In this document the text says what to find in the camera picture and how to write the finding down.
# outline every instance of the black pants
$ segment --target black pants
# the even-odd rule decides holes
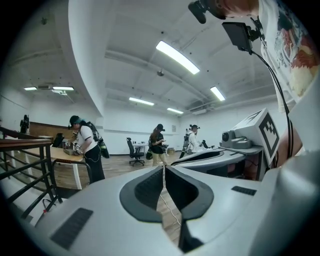
[[[96,145],[84,154],[85,162],[90,166],[92,173],[92,182],[98,182],[105,179],[102,169],[100,148]]]

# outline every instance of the khaki pants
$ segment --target khaki pants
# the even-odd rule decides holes
[[[160,165],[160,160],[163,162],[163,165],[166,166],[167,164],[167,158],[166,154],[156,154],[152,152],[152,159],[153,159],[153,164],[152,166],[158,166]]]

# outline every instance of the person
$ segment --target person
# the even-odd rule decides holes
[[[151,151],[152,151],[152,166],[159,165],[159,161],[163,162],[163,165],[166,166],[167,158],[165,154],[165,150],[163,148],[164,136],[161,132],[165,131],[164,126],[162,124],[158,124],[156,128],[154,128],[153,132],[150,135],[150,143],[151,143]]]
[[[25,114],[23,120],[20,121],[20,133],[26,134],[29,129],[29,117]]]
[[[101,163],[100,148],[94,140],[94,134],[88,127],[86,121],[77,115],[70,118],[70,125],[77,133],[77,144],[81,147],[85,162],[90,166],[92,173],[92,182],[105,179]]]
[[[318,82],[320,58],[315,44],[298,18],[283,3],[276,0],[209,0],[217,18],[258,17],[264,39],[261,52],[275,72],[285,102],[291,110],[315,81]],[[275,85],[279,111],[285,107]],[[280,139],[277,166],[283,165],[288,152],[288,129]],[[302,148],[302,141],[293,127],[293,156]]]
[[[198,126],[196,124],[191,126],[191,131],[189,132],[189,139],[188,139],[188,147],[186,148],[186,152],[188,155],[193,154],[199,149],[199,142],[197,142],[197,133],[198,133]]]

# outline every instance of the woman with long hair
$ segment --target woman with long hair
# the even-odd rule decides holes
[[[152,151],[152,166],[159,165],[159,160],[163,162],[163,165],[167,165],[167,158],[162,143],[165,142],[162,131],[165,131],[162,124],[158,124],[150,135],[151,151]]]
[[[105,179],[101,163],[101,150],[94,140],[94,134],[86,121],[77,115],[70,118],[70,125],[73,130],[78,132],[77,144],[81,146],[85,162],[90,166],[92,182]]]

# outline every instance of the floor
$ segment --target floor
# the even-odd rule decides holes
[[[22,152],[15,151],[15,157],[25,161],[25,155]],[[173,155],[167,155],[167,162],[170,165],[175,160],[177,160],[180,156],[180,152],[176,152]],[[29,157],[30,162],[38,160],[38,158]],[[151,167],[153,164],[152,160],[146,160],[145,165],[142,166],[140,163],[136,163],[135,166],[129,164],[129,161],[132,159],[128,155],[111,155],[109,159],[102,158],[102,167],[104,176],[106,179],[119,176],[128,172],[133,172],[136,170],[140,170],[143,168]],[[21,167],[22,164],[16,161],[16,167]],[[78,166],[79,177],[81,181],[82,188],[85,188],[89,184],[89,178],[87,169],[81,165]],[[42,175],[41,171],[32,168],[32,174],[36,177]],[[65,187],[70,189],[76,189],[76,182],[74,178],[73,168],[69,164],[56,164],[54,167],[54,176],[56,179],[56,183],[59,187]],[[30,178],[26,177],[23,174],[17,174],[17,178],[24,180],[26,182],[30,182]],[[40,188],[45,188],[43,183],[38,183]],[[161,192],[161,196],[166,201],[167,205],[171,208],[173,214],[177,217],[179,222],[181,222],[181,213],[177,209],[174,204],[172,198],[170,197],[165,183],[163,184],[163,190]],[[180,236],[180,225],[178,224],[176,218],[171,214],[170,210],[166,206],[165,202],[161,197],[159,197],[157,204],[157,211],[162,214],[162,226],[166,233],[168,234],[171,241],[173,241],[176,245],[179,243]]]

